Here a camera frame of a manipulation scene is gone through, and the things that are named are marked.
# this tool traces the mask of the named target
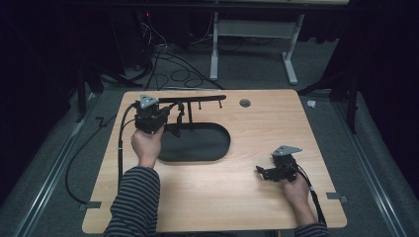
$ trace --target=wooden tabletop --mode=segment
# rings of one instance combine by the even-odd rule
[[[126,108],[139,100],[141,92],[125,94],[90,201],[100,208],[89,208],[83,222],[86,233],[102,233],[110,219],[110,207],[117,195],[118,135]],[[192,104],[195,122],[215,122],[231,137],[227,154],[213,162],[163,163],[157,161],[161,197],[158,232],[272,230],[296,227],[293,210],[281,185],[264,181],[256,166],[272,168],[271,153],[281,145],[299,147],[293,154],[307,173],[317,192],[328,226],[343,227],[346,217],[317,146],[297,93],[294,90],[237,91],[160,91],[146,92],[156,98],[225,95],[222,109],[218,102]],[[251,106],[243,108],[240,100]],[[135,110],[127,115],[133,119]],[[176,119],[176,110],[169,121]],[[133,123],[124,131],[124,170],[136,165],[130,147]],[[309,198],[312,210],[314,204]]]

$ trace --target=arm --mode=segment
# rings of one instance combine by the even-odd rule
[[[153,135],[140,130],[132,135],[138,166],[124,173],[104,236],[155,236],[160,180],[153,168],[160,153],[162,133],[163,127]]]
[[[286,198],[295,213],[295,220],[298,225],[295,236],[329,236],[327,227],[324,224],[317,223],[308,205],[308,184],[302,175],[296,173],[294,181],[281,180],[281,183]]]

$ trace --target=human hand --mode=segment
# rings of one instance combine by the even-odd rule
[[[297,172],[295,180],[289,182],[287,179],[281,180],[287,200],[292,206],[308,204],[308,184],[304,177]]]
[[[131,137],[131,145],[138,156],[138,166],[154,168],[157,157],[161,150],[161,136],[164,126],[160,127],[154,134],[147,134],[137,129]]]
[[[287,200],[293,207],[298,226],[316,223],[316,219],[308,205],[308,184],[300,173],[295,174],[295,180],[281,180]]]

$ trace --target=metal rail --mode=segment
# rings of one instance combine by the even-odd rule
[[[92,109],[96,105],[98,97],[94,96],[92,93],[89,97],[89,107],[87,109],[86,117],[90,115]],[[61,177],[62,173],[65,171],[71,157],[69,156],[71,149],[77,139],[78,134],[80,133],[81,128],[84,126],[86,117],[80,122],[78,122],[67,140],[65,141],[63,147],[61,148],[58,157],[55,160],[49,174],[43,183],[38,195],[34,199],[29,208],[28,212],[24,216],[23,220],[19,224],[18,228],[14,233],[14,237],[26,237],[31,236],[35,227],[37,226],[38,220],[40,219],[43,210],[46,207],[46,204],[49,201],[49,198],[52,196],[52,193]]]
[[[332,106],[335,110],[335,113],[341,120],[342,124],[345,127],[348,136],[350,137],[352,144],[357,152],[358,162],[360,164],[361,170],[366,178],[367,184],[370,187],[370,190],[376,200],[377,206],[381,211],[382,217],[387,224],[388,230],[391,233],[391,236],[407,236],[404,231],[404,227],[401,224],[397,213],[392,206],[391,200],[388,198],[384,188],[382,187],[376,172],[374,171],[373,166],[371,165],[367,154],[364,152],[358,137],[353,134],[351,128],[346,124],[346,116],[342,105],[339,102],[332,103]]]

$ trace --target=striped sleeve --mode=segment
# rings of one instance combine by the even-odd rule
[[[329,231],[326,225],[321,223],[309,224],[298,227],[294,232],[295,237],[327,237]]]
[[[159,198],[157,172],[140,166],[126,171],[104,236],[155,236]]]

